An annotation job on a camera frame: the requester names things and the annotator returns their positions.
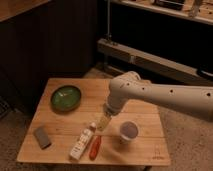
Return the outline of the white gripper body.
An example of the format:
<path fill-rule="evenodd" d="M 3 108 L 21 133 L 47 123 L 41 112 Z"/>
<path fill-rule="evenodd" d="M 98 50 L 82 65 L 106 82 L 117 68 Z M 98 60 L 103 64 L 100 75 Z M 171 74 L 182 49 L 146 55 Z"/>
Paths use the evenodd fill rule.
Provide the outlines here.
<path fill-rule="evenodd" d="M 108 116 L 116 116 L 122 111 L 126 103 L 126 98 L 109 95 L 104 104 L 104 112 Z"/>

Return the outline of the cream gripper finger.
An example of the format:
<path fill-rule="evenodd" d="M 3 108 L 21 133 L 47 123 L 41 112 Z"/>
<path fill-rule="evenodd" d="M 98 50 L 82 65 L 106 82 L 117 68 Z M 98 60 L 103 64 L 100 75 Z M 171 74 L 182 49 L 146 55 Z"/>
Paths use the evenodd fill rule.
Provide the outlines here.
<path fill-rule="evenodd" d="M 108 116 L 108 115 L 103 115 L 103 116 L 100 118 L 100 120 L 99 120 L 99 122 L 98 122 L 98 124 L 97 124 L 97 129 L 98 129 L 99 131 L 103 131 L 103 130 L 108 126 L 108 124 L 109 124 L 110 121 L 111 121 L 111 117 L 110 117 L 110 116 Z"/>

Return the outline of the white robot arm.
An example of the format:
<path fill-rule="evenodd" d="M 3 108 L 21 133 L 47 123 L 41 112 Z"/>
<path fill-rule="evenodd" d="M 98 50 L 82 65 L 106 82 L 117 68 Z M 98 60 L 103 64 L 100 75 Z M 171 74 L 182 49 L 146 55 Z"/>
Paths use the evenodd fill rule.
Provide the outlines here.
<path fill-rule="evenodd" d="M 213 87 L 144 83 L 137 72 L 129 71 L 109 82 L 109 95 L 97 129 L 103 131 L 113 116 L 131 100 L 143 100 L 193 117 L 213 120 Z"/>

